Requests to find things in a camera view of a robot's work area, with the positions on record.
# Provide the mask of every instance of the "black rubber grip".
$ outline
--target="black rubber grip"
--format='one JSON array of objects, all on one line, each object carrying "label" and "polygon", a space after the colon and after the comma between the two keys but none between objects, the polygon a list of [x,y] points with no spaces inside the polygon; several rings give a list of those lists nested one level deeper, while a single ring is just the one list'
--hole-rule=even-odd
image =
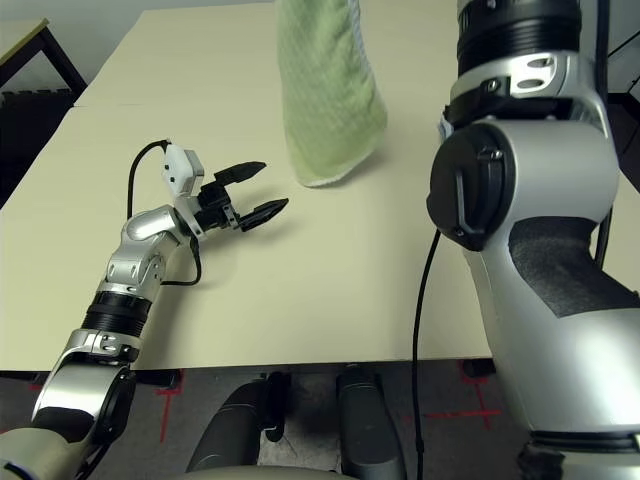
[{"label": "black rubber grip", "polygon": [[140,337],[151,302],[122,293],[98,292],[87,309],[82,328]]},{"label": "black rubber grip", "polygon": [[498,58],[580,48],[576,0],[475,0],[458,24],[458,75]]},{"label": "black rubber grip", "polygon": [[31,427],[51,430],[61,435],[67,442],[75,443],[87,436],[93,422],[93,417],[83,410],[45,407],[38,410],[31,422]]},{"label": "black rubber grip", "polygon": [[520,276],[558,317],[640,308],[640,298],[598,268],[589,252],[595,222],[536,217],[517,222],[509,236]]}]

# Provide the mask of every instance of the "terry cloth towel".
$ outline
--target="terry cloth towel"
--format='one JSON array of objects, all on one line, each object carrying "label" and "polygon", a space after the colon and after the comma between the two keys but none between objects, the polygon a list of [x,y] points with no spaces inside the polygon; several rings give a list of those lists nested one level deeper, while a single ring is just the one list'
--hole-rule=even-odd
[{"label": "terry cloth towel", "polygon": [[357,0],[277,0],[284,130],[300,183],[335,182],[379,145],[387,112]]}]

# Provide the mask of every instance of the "floor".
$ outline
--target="floor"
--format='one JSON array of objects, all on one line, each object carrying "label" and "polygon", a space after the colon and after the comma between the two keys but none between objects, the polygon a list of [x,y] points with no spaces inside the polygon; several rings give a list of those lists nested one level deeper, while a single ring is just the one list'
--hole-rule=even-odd
[{"label": "floor", "polygon": [[[409,365],[386,363],[368,368],[381,376],[408,475],[415,478]],[[335,377],[340,370],[339,366],[289,368],[293,373],[292,413],[280,442],[269,443],[263,436],[261,464],[339,469]],[[233,390],[262,372],[193,369],[171,391],[139,386],[124,436],[91,478],[161,479],[184,472],[213,413]],[[0,379],[0,429],[26,425],[37,394],[26,382]],[[462,374],[456,361],[423,362],[420,404],[425,478],[517,477],[515,458],[527,435],[507,413],[495,376],[473,380]]]}]

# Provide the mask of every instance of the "wall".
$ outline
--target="wall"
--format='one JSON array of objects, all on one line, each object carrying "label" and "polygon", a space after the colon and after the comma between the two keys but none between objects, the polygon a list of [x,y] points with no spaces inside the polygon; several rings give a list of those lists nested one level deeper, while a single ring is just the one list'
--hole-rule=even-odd
[{"label": "wall", "polygon": [[[91,81],[143,10],[253,3],[251,0],[0,0],[0,20],[46,17],[76,68]],[[38,54],[3,91],[63,88],[64,82]]]}]

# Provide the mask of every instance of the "red tape mark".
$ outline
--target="red tape mark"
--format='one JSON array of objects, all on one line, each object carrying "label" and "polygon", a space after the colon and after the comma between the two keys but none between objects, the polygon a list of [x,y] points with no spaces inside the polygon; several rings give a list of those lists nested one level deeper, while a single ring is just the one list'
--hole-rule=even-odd
[{"label": "red tape mark", "polygon": [[[480,410],[486,410],[484,406],[484,397],[482,396],[482,390],[480,389],[480,385],[475,384],[474,389],[476,391],[476,397],[478,397],[478,403],[480,404]],[[491,421],[489,420],[488,415],[483,415],[482,421],[484,422],[485,430],[491,430]]]},{"label": "red tape mark", "polygon": [[171,399],[175,395],[182,394],[182,389],[184,386],[184,369],[180,369],[180,380],[178,381],[178,385],[176,388],[172,389],[161,389],[158,388],[155,391],[156,395],[164,396],[164,409],[162,410],[162,422],[160,424],[160,443],[164,443],[167,438],[167,429],[169,427],[169,413],[171,411]]}]

